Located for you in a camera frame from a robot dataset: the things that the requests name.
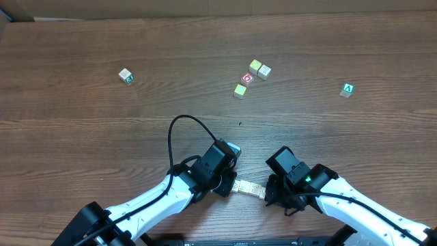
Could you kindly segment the green letter block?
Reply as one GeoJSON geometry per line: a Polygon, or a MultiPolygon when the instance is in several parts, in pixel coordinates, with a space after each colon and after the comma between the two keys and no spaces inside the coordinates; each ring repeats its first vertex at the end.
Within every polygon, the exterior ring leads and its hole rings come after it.
{"type": "Polygon", "coordinates": [[[354,93],[355,86],[350,83],[344,83],[341,92],[339,93],[340,96],[343,96],[345,98],[349,98],[354,93]]]}

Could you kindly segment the yellow block cluster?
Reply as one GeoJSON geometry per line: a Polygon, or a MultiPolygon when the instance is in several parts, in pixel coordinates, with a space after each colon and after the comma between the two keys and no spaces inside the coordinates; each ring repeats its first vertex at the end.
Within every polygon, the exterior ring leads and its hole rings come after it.
{"type": "Polygon", "coordinates": [[[234,96],[236,98],[243,99],[246,90],[247,90],[247,87],[245,87],[245,86],[243,86],[241,84],[237,84],[237,86],[236,86],[236,88],[234,90],[234,96]]]}
{"type": "Polygon", "coordinates": [[[261,66],[262,66],[262,63],[256,59],[254,59],[249,65],[249,72],[257,75],[261,66]]]}

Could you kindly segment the white block upper cluster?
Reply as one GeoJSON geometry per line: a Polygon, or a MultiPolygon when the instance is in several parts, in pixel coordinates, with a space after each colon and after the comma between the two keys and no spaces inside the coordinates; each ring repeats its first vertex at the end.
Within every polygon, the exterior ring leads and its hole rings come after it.
{"type": "Polygon", "coordinates": [[[271,73],[271,68],[268,67],[268,66],[266,66],[265,64],[263,64],[263,65],[260,67],[260,69],[258,70],[257,75],[258,75],[258,77],[260,77],[261,79],[266,80],[266,79],[270,76],[270,73],[271,73]]]}

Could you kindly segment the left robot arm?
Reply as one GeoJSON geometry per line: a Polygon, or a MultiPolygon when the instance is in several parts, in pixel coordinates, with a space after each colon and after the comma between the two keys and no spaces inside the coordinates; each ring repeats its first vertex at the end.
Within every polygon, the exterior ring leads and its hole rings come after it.
{"type": "Polygon", "coordinates": [[[236,172],[198,161],[177,164],[165,179],[140,196],[103,209],[97,202],[74,216],[54,245],[134,245],[135,241],[167,217],[200,202],[209,191],[222,197],[231,193],[236,172]]]}

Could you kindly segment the block with blue side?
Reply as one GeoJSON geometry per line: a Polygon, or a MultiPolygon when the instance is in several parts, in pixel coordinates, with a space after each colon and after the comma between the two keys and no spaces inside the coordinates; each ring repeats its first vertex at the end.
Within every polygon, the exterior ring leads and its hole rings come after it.
{"type": "Polygon", "coordinates": [[[251,182],[249,186],[249,195],[259,197],[262,191],[262,186],[260,184],[256,184],[251,182]]]}

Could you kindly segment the white block with brush picture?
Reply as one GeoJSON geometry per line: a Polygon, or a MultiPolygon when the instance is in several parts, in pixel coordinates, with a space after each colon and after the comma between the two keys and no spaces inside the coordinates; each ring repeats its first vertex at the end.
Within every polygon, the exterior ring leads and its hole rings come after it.
{"type": "Polygon", "coordinates": [[[264,200],[266,196],[266,188],[261,187],[258,198],[261,200],[264,200]]]}

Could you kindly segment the red circle block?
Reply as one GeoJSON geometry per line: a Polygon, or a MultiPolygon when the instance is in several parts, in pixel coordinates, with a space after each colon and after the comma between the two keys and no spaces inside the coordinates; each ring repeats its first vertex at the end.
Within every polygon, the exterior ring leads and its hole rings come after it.
{"type": "Polygon", "coordinates": [[[253,77],[253,75],[250,72],[246,72],[242,76],[240,83],[245,87],[249,87],[254,82],[254,80],[255,80],[255,78],[253,77]]]}

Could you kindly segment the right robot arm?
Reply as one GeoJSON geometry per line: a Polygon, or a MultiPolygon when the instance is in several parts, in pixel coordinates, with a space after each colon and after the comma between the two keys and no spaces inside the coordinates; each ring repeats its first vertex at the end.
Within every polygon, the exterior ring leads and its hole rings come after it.
{"type": "Polygon", "coordinates": [[[310,206],[342,221],[346,229],[330,245],[435,245],[436,228],[405,219],[369,199],[324,165],[270,164],[266,205],[284,208],[291,217],[310,206]]]}

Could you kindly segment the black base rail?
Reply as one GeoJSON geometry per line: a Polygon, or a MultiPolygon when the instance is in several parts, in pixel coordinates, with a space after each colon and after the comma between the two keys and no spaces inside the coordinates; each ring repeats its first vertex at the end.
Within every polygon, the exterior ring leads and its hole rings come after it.
{"type": "Polygon", "coordinates": [[[330,236],[301,236],[297,239],[280,240],[184,241],[182,239],[143,239],[143,242],[145,245],[153,246],[325,246],[330,243],[330,240],[330,236]]]}

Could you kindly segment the yellow block upper cluster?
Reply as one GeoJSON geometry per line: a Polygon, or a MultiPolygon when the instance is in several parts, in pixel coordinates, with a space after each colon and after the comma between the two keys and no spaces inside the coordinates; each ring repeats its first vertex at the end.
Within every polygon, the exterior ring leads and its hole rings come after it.
{"type": "Polygon", "coordinates": [[[257,75],[261,66],[262,66],[262,63],[256,59],[254,59],[249,65],[249,72],[257,75]]]}

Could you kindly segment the yellow block lower cluster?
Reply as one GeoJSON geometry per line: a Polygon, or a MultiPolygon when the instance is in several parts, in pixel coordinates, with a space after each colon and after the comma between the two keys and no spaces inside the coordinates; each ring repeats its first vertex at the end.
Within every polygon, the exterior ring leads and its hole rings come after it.
{"type": "Polygon", "coordinates": [[[247,90],[247,87],[245,87],[245,86],[243,86],[241,84],[237,84],[237,86],[236,86],[236,88],[234,90],[234,96],[236,98],[243,99],[246,90],[247,90]]]}

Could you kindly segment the block with green side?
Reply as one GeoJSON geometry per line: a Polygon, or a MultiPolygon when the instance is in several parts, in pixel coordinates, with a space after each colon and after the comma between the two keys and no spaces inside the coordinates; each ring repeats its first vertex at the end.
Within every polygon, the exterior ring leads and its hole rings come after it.
{"type": "Polygon", "coordinates": [[[133,81],[133,73],[131,73],[129,70],[124,68],[119,72],[119,77],[126,83],[129,84],[133,81]]]}

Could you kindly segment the white patterned block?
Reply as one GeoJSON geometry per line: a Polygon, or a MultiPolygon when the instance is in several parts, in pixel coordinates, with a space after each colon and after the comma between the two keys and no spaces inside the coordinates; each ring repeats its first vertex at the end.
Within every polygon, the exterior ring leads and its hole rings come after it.
{"type": "Polygon", "coordinates": [[[240,190],[240,181],[239,180],[235,180],[233,183],[233,186],[231,188],[231,192],[233,193],[237,193],[240,190]]]}

